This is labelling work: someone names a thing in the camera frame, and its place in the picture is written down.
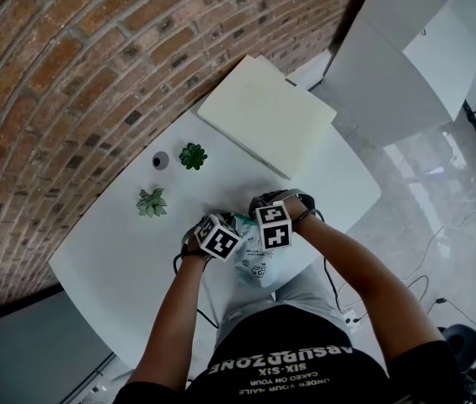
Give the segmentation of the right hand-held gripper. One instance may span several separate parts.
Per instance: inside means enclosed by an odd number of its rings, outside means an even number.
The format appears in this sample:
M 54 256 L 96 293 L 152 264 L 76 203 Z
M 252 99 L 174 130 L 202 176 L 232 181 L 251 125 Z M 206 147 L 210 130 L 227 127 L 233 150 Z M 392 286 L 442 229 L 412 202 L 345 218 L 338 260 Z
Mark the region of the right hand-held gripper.
M 299 189 L 287 189 L 252 198 L 249 204 L 249 216 L 259 227 L 263 251 L 291 246 L 291 217 L 285 206 L 285 200 L 291 197 L 303 200 L 306 194 Z

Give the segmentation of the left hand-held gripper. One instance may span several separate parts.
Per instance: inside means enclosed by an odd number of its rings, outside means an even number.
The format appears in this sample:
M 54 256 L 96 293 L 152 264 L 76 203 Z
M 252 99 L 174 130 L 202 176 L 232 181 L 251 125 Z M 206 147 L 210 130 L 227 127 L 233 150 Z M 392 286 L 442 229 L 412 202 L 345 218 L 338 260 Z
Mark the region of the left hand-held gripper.
M 230 213 L 210 213 L 190 228 L 182 238 L 182 248 L 195 240 L 202 253 L 226 262 L 242 243 L 236 220 Z

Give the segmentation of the printed clear plastic bag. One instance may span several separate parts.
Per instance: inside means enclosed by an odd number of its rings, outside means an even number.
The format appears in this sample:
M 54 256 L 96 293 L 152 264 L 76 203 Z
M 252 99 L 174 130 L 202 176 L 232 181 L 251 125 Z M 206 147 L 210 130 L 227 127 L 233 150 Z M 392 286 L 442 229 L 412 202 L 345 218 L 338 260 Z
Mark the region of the printed clear plastic bag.
M 261 245 L 260 229 L 247 216 L 231 214 L 232 226 L 237 230 L 242 242 L 229 258 L 234 275 L 242 286 L 268 288 L 279 280 L 279 275 L 290 256 L 289 247 L 278 247 L 264 251 Z

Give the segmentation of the person's right forearm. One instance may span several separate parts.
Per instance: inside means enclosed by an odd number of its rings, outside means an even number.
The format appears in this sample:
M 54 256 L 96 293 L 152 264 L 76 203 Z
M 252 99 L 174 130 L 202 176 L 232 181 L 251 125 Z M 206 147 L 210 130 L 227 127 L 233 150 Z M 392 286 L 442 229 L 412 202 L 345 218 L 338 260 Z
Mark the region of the person's right forearm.
M 387 361 L 443 339 L 415 296 L 372 252 L 308 211 L 298 216 L 295 223 L 297 233 L 361 297 Z

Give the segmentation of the person's left forearm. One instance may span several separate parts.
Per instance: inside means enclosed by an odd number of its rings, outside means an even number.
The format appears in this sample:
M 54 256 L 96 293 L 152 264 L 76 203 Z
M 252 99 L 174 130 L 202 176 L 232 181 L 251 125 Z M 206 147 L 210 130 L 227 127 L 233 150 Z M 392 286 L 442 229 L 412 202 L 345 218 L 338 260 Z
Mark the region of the person's left forearm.
M 129 381 L 148 382 L 173 391 L 185 388 L 192 358 L 201 278 L 206 255 L 190 252 L 181 258 L 153 324 L 142 358 Z

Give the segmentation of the person's grey trousers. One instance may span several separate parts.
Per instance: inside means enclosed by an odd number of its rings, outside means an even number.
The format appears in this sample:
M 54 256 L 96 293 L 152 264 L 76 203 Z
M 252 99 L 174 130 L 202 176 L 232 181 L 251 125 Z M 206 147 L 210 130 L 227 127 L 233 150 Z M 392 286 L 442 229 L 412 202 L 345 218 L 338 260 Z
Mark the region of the person's grey trousers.
M 244 319 L 277 306 L 292 306 L 326 319 L 347 333 L 344 318 L 337 309 L 334 292 L 321 280 L 318 266 L 311 263 L 301 273 L 268 296 L 253 302 L 231 302 L 225 310 L 217 330 L 215 348 Z

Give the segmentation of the variegated leafy potted plant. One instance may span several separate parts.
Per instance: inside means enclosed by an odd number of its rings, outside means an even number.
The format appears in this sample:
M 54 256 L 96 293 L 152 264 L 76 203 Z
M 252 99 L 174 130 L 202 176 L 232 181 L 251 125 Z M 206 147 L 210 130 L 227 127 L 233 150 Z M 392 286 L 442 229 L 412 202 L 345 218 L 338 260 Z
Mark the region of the variegated leafy potted plant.
M 136 203 L 138 214 L 149 218 L 166 215 L 168 206 L 163 198 L 163 188 L 155 188 L 151 193 L 145 189 L 139 192 L 139 200 Z

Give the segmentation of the dark green potted succulent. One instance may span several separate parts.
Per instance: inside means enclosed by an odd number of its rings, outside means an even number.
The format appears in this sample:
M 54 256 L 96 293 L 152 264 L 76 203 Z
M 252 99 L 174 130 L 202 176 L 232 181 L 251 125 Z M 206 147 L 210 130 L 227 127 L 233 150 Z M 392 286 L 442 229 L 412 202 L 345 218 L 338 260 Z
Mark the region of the dark green potted succulent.
M 179 154 L 180 163 L 187 169 L 199 170 L 208 158 L 200 144 L 189 142 Z

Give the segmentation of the cream flat box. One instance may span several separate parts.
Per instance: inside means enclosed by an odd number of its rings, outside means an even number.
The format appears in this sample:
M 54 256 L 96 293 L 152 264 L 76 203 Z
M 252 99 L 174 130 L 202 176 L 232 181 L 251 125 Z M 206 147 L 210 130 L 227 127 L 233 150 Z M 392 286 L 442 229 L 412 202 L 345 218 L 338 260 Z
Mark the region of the cream flat box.
M 288 180 L 313 154 L 336 111 L 269 63 L 245 56 L 197 114 Z

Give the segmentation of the white power strip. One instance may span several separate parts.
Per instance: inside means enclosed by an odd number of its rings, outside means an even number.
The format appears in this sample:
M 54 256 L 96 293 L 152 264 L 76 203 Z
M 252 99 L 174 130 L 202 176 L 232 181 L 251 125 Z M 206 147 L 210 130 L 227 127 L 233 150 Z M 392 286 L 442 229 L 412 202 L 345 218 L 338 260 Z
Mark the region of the white power strip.
M 354 310 L 347 310 L 343 313 L 345 325 L 351 333 L 356 333 L 361 329 L 361 316 Z

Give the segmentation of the person's black printed t-shirt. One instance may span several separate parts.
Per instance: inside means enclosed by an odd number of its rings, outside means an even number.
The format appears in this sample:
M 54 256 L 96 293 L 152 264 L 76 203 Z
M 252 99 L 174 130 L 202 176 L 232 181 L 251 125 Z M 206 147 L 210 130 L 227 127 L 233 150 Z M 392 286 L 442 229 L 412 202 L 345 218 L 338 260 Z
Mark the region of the person's black printed t-shirt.
M 383 368 L 341 329 L 293 306 L 241 321 L 183 392 L 123 386 L 113 404 L 463 404 L 463 382 L 444 341 Z

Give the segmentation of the white shelving cabinet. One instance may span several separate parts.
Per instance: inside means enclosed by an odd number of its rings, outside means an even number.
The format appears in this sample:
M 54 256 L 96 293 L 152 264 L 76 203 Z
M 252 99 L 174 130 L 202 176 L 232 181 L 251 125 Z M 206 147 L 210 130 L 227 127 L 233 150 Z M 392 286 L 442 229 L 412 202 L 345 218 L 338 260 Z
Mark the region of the white shelving cabinet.
M 375 146 L 457 118 L 476 39 L 452 0 L 365 0 L 329 66 L 327 100 Z

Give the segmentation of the grey low cabinet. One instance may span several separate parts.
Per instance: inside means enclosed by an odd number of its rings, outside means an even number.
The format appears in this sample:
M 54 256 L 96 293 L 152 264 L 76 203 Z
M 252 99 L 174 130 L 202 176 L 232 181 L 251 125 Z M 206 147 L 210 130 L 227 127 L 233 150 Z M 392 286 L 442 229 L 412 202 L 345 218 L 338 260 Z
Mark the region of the grey low cabinet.
M 0 317 L 0 404 L 60 404 L 111 354 L 65 292 Z

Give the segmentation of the black round chair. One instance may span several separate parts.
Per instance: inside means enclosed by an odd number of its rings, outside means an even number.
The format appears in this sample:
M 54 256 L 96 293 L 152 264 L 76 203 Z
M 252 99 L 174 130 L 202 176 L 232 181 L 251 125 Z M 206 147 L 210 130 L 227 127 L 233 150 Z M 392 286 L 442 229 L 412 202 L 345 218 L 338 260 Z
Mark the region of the black round chair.
M 466 371 L 476 360 L 476 331 L 463 324 L 455 324 L 441 333 L 453 352 L 461 371 Z

